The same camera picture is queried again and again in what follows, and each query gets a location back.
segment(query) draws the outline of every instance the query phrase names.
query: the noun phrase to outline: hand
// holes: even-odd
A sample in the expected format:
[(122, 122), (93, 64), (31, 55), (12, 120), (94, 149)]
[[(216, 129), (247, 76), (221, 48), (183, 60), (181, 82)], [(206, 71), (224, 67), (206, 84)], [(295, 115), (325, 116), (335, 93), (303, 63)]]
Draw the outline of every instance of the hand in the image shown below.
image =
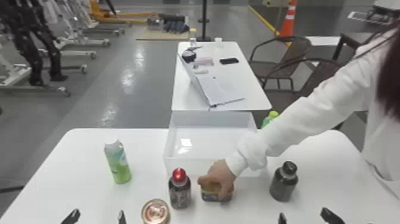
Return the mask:
[(220, 183), (221, 191), (218, 198), (221, 200), (227, 195), (235, 180), (236, 176), (230, 171), (225, 160), (218, 160), (210, 167), (207, 175), (199, 177), (197, 183), (200, 185), (205, 185), (209, 182)]

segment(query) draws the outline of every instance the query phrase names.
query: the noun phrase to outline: spray can label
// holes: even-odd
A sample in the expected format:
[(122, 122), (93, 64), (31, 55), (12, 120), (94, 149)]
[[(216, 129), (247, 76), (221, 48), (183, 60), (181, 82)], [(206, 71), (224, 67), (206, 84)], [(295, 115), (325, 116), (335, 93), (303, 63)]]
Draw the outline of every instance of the spray can label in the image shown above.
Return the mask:
[(116, 183), (126, 183), (131, 179), (131, 174), (123, 148), (118, 151), (104, 150), (112, 176)]

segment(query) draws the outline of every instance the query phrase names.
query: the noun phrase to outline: wicker chair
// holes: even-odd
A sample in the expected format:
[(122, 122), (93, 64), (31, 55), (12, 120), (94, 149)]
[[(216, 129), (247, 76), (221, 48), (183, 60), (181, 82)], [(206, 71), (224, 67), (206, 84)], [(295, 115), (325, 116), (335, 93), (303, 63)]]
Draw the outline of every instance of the wicker chair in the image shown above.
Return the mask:
[(292, 64), (298, 64), (305, 61), (319, 61), (320, 63), (311, 73), (307, 81), (304, 83), (303, 87), (298, 92), (292, 91), (280, 91), (280, 92), (269, 92), (268, 98), (273, 106), (272, 110), (282, 112), (289, 105), (295, 102), (300, 97), (307, 97), (311, 94), (321, 82), (332, 77), (336, 71), (340, 68), (340, 65), (332, 60), (326, 60), (322, 58), (302, 58), (290, 61), (288, 63), (283, 63), (277, 66), (272, 73), (285, 69)]
[[(279, 41), (279, 42), (290, 42), (291, 45), (287, 49), (286, 53), (282, 57), (279, 63), (271, 62), (271, 61), (257, 61), (254, 60), (254, 54), (256, 50), (268, 43), (272, 43), (274, 41)], [(292, 75), (293, 72), (296, 70), (296, 68), (299, 66), (299, 63), (293, 63), (290, 66), (285, 67), (284, 69), (280, 70), (275, 70), (276, 66), (279, 64), (282, 64), (284, 62), (288, 62), (291, 60), (299, 59), (299, 58), (304, 58), (307, 52), (311, 48), (311, 42), (307, 38), (303, 38), (300, 36), (288, 36), (288, 37), (278, 37), (271, 39), (269, 41), (265, 41), (259, 45), (257, 45), (250, 56), (249, 64), (251, 66), (251, 69), (253, 70), (254, 74), (256, 77), (260, 80), (262, 84), (262, 88), (265, 88), (265, 84), (267, 84), (267, 81), (269, 79), (276, 79), (277, 80), (277, 87), (280, 89), (280, 80), (281, 79), (286, 79), (290, 81), (290, 89), (294, 91), (294, 84), (293, 84), (293, 79)]]

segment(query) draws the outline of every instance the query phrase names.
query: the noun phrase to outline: smartphone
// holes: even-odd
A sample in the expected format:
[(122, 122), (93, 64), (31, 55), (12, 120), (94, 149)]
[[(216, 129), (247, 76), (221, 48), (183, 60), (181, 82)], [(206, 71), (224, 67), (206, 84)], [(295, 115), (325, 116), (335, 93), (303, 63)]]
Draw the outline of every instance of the smartphone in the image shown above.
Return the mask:
[(224, 58), (220, 59), (221, 64), (233, 64), (238, 63), (239, 60), (237, 58)]

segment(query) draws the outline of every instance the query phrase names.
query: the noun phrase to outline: red cap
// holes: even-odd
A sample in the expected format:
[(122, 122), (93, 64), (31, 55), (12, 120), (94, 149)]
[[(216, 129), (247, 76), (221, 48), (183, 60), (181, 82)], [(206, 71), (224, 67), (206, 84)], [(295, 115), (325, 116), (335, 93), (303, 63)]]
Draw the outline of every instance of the red cap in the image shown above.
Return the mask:
[(172, 180), (175, 182), (183, 182), (186, 179), (186, 172), (182, 168), (176, 168), (174, 169), (174, 172), (172, 172)]

